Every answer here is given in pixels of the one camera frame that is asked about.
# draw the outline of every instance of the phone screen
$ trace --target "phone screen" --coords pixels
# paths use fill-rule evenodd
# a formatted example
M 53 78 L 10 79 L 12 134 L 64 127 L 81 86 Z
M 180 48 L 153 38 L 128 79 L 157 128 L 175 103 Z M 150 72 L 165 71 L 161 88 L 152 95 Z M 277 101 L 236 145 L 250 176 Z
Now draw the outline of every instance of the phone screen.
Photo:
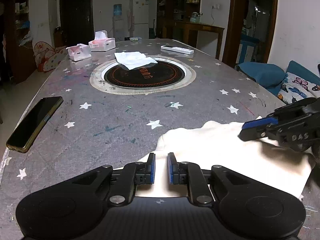
M 62 103 L 62 97 L 42 98 L 14 130 L 7 144 L 23 148 L 41 121 L 59 101 Z

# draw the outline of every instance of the white refrigerator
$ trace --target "white refrigerator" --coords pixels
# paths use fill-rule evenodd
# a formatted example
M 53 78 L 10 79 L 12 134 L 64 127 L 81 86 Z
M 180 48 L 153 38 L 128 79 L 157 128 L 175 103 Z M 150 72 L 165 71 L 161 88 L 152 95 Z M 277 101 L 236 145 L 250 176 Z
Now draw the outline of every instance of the white refrigerator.
M 149 38 L 149 0 L 130 0 L 128 29 L 130 37 Z

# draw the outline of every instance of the wooden door frame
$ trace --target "wooden door frame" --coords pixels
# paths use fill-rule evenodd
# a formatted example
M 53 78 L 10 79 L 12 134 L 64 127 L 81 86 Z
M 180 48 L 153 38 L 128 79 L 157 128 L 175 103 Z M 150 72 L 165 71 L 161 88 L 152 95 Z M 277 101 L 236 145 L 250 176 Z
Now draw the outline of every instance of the wooden door frame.
M 63 14 L 62 14 L 62 6 L 63 1 L 59 0 L 59 11 L 60 11 L 60 24 L 61 28 L 63 28 Z M 90 0 L 90 8 L 91 8 L 91 29 L 92 29 L 92 39 L 94 39 L 94 24 L 93 24 L 93 2 Z
M 228 20 L 228 29 L 226 35 L 226 42 L 223 51 L 222 62 L 234 67 L 235 60 L 238 54 L 241 30 L 239 33 L 239 26 L 236 22 L 236 0 L 230 0 L 230 11 L 229 11 L 229 20 Z M 278 0 L 272 0 L 272 8 L 270 14 L 270 23 L 268 28 L 268 36 L 266 39 L 266 48 L 263 56 L 263 63 L 267 63 L 271 51 L 273 36 L 276 27 L 276 16 L 277 16 Z

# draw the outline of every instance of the tile floor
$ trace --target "tile floor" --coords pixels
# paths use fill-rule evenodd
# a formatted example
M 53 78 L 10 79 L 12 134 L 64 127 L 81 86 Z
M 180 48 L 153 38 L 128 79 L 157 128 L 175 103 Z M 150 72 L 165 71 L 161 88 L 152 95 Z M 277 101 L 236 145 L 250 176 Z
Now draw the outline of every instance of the tile floor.
M 20 84 L 5 83 L 3 87 L 0 87 L 0 113 L 3 119 L 3 124 L 0 124 L 0 161 L 6 148 L 7 139 L 51 72 L 43 73 L 35 70 L 26 81 Z

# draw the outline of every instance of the metal bolt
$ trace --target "metal bolt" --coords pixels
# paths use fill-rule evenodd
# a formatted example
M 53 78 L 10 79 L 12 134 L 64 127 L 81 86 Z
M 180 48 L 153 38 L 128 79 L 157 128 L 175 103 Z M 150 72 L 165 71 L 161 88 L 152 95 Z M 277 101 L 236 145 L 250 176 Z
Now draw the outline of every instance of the metal bolt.
M 201 204 L 207 204 L 212 201 L 212 197 L 202 195 L 202 196 L 197 197 L 197 201 Z
M 120 203 L 122 203 L 122 202 L 125 201 L 125 197 L 119 196 L 119 195 L 115 195 L 115 196 L 112 196 L 112 197 L 110 198 L 110 201 L 111 201 L 112 203 L 114 203 L 114 204 L 120 204 Z

